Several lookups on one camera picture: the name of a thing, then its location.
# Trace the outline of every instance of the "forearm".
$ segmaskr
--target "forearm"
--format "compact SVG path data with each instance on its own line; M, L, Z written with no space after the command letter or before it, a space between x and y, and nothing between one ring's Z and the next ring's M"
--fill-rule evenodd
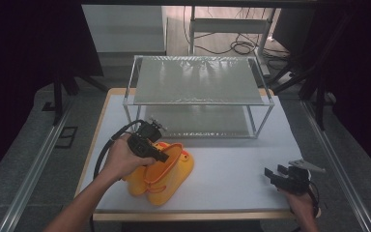
M100 173L44 231L82 231L101 198L114 181Z
M318 232L318 225L313 216L309 215L296 215L297 223L300 225L302 232Z

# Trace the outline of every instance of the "glass shelf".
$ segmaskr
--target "glass shelf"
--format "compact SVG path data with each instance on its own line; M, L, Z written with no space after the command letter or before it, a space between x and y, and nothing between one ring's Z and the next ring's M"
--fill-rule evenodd
M257 138L273 108L258 70L255 57L136 56L123 102L128 121L158 120L164 137Z

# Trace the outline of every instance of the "metal stand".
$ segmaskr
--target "metal stand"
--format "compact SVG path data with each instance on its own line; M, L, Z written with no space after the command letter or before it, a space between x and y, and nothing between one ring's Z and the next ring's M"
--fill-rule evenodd
M271 10L267 19L195 18L195 6L192 6L188 32L188 55L194 55L194 33L196 32L262 34L261 41L258 47L255 48L255 55L258 59L263 76L270 76L270 71L262 54L274 15L275 9Z
M271 88L273 92L277 95L279 92L303 81L306 79L304 85L300 88L300 98L303 100L309 100L313 93L317 92L317 101L316 101L316 112L315 112L315 120L318 123L321 130L324 129L324 122L323 122L323 113L324 113L324 104L325 104L325 82L326 77L321 75L322 66L328 59L328 56L333 50L334 45L339 40L339 37L342 35L346 25L348 25L349 21L352 18L352 13L349 11L345 11L342 15L340 21L338 22L335 30L332 32L332 35L329 37L327 44L325 45L324 49L322 50L321 55L318 57L315 64L309 68L307 71L291 78L284 84ZM285 67L275 78L273 81L276 81L281 76L283 76L287 71L289 71L293 67L293 63L288 63L287 67Z
M85 80L89 84L97 87L101 91L107 93L109 88L98 83L90 76L79 74L78 77ZM54 101L55 101L55 119L53 121L53 126L56 126L59 123L59 120L63 115L63 103L62 103L62 85L65 87L68 95L77 95L79 92L79 87L74 80L72 72L62 72L62 69L59 69L53 75L53 87L54 87Z

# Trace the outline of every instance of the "person's right hand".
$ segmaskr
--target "person's right hand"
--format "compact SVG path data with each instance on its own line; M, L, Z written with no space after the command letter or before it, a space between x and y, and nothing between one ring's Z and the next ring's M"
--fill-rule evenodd
M156 162L154 158L140 158L128 146L129 134L117 139L110 147L102 175L112 178L114 182L133 172L138 166L151 165Z
M285 195L288 204L297 217L314 217L312 199L309 194L295 195L281 188L278 191Z
M304 195L294 195L281 188L279 188L278 191L282 192L287 198L288 204L291 206L291 209L295 214L295 218L300 225L301 231L319 231L314 218L312 198L309 196L309 194L306 193Z

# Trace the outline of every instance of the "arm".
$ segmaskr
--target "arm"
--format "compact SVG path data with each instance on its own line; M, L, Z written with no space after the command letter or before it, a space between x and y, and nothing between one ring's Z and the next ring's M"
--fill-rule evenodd
M95 211L104 193L122 177L140 165L150 165L153 158L135 156L128 147L129 135L119 138L110 148L103 170L99 176L72 203L56 217L44 231L82 231L85 222Z
M288 200L295 214L300 229L303 232L318 232L318 226L313 215L312 199L308 194L297 196L285 190L279 189Z

